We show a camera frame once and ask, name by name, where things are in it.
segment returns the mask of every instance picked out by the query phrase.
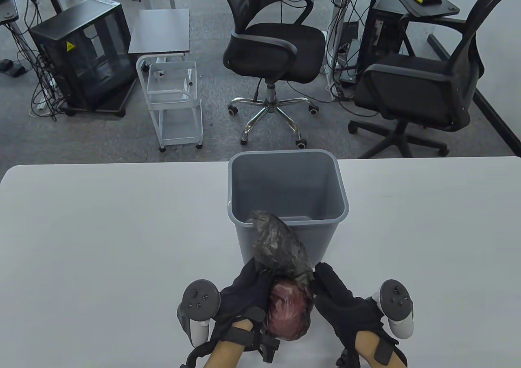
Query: forearm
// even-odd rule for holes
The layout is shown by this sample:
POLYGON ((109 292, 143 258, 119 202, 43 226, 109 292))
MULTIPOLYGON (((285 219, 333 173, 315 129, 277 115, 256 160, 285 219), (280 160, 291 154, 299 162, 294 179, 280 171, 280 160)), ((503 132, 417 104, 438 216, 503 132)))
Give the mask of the forearm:
MULTIPOLYGON (((253 329, 253 324, 248 319, 236 322, 233 326, 248 331, 253 329)), ((243 351, 242 345, 219 341, 204 368, 236 368, 243 351)))
POLYGON ((405 364, 394 352, 387 366, 377 362, 374 359, 374 353, 378 347, 378 342, 380 342, 380 337, 372 331, 359 331, 355 340, 355 349, 371 368, 405 368, 405 364))

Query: black glove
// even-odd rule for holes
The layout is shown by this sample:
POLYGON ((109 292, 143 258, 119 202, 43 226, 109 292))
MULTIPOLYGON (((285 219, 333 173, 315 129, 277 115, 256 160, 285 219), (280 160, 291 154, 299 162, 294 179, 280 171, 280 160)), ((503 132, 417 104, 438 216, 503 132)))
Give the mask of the black glove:
MULTIPOLYGON (((220 340, 230 340, 232 336, 241 335, 245 331, 236 329, 235 334, 229 332, 234 322, 248 318, 253 323, 252 342, 245 347, 245 351, 259 350, 261 337, 260 330, 268 310, 269 294, 273 276, 262 266, 259 266, 254 259, 251 259, 243 268, 240 275, 233 281, 232 285, 224 288, 221 292, 221 305, 219 311, 214 316, 215 326, 212 336, 208 342, 195 348, 186 360, 186 365, 190 368, 195 367, 198 357, 209 355, 213 352, 217 342, 220 340)), ((275 350, 278 342, 274 340, 275 350)))
POLYGON ((402 359, 407 362, 403 353, 396 348, 398 340, 389 336, 383 330, 381 321, 383 314, 372 299, 353 297, 353 293, 346 288, 333 268, 327 263, 320 262, 315 266, 315 277, 311 289, 316 295, 315 307, 324 319, 331 324, 340 342, 346 348, 340 362, 342 365, 360 366, 358 353, 355 350, 355 339, 358 331, 372 331, 380 340, 385 341, 402 359))

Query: trash bin rim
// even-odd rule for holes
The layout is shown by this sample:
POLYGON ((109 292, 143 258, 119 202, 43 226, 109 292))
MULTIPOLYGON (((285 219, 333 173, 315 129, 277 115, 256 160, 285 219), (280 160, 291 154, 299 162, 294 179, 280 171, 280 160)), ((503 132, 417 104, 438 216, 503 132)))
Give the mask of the trash bin rim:
POLYGON ((236 225, 240 227, 247 227, 247 228, 253 228, 253 223, 244 223, 243 221, 238 220, 235 215, 233 215, 232 210, 232 204, 231 204, 231 172, 233 167, 233 162, 235 159, 240 158, 241 156, 248 155, 248 154, 285 154, 285 153, 304 153, 304 152, 311 152, 311 153, 324 153, 328 155, 332 160, 333 164, 335 166, 335 171, 337 172, 339 184, 340 184, 340 193, 342 195, 342 199, 344 201, 344 211, 339 217, 336 217, 335 219, 322 219, 322 220, 303 220, 303 221, 287 221, 286 224, 289 226, 307 226, 307 225, 321 225, 321 224, 334 224, 334 223, 340 223, 343 221, 349 212, 349 205, 348 205, 348 197, 346 195, 346 187, 344 186, 344 182, 342 181, 342 175, 340 174, 340 167, 338 166, 338 160, 335 158, 335 156, 326 150, 322 150, 319 148, 314 149, 308 149, 308 150, 275 150, 275 151, 243 151, 235 154, 231 157, 231 159, 228 162, 228 216, 230 220, 236 225))

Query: computer tower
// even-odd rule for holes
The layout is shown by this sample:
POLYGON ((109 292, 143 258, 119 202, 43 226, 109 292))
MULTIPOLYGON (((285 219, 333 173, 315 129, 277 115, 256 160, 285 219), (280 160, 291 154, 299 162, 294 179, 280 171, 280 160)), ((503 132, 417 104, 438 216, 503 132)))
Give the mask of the computer tower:
POLYGON ((342 83, 346 85, 358 83, 368 66, 389 53, 400 51, 403 35, 398 22, 406 13, 406 9, 398 0, 376 1, 367 14, 356 61, 357 68, 344 71, 340 76, 342 83))
POLYGON ((130 32, 120 3, 84 0, 30 30, 66 101, 76 111, 125 115, 137 79, 130 32))

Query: chrome chair base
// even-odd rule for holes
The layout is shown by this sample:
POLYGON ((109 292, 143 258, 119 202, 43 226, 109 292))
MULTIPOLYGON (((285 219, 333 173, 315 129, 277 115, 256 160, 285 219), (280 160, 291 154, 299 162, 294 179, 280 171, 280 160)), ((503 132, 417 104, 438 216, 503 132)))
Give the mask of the chrome chair base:
POLYGON ((307 98, 291 98, 279 101, 275 94, 275 85, 268 85, 268 93, 266 99, 263 102, 254 101, 250 98, 234 98, 230 104, 228 105, 228 113, 231 116, 237 114, 238 110, 235 106, 237 103, 244 103, 246 105, 259 106, 262 109, 254 115, 246 124, 244 128, 244 132, 242 132, 241 136, 241 144, 246 145, 248 142, 248 135, 253 130, 253 128, 257 125, 257 123, 264 118, 264 116, 268 113, 276 113, 279 117, 282 117, 286 124, 291 128, 291 130, 296 135, 296 146, 300 149, 305 149, 307 146, 307 141, 302 138, 300 129, 297 124, 289 117, 284 111, 281 109, 283 106, 294 105, 296 103, 305 103, 309 105, 309 112, 311 115, 318 114, 318 107, 315 106, 309 99, 307 98))

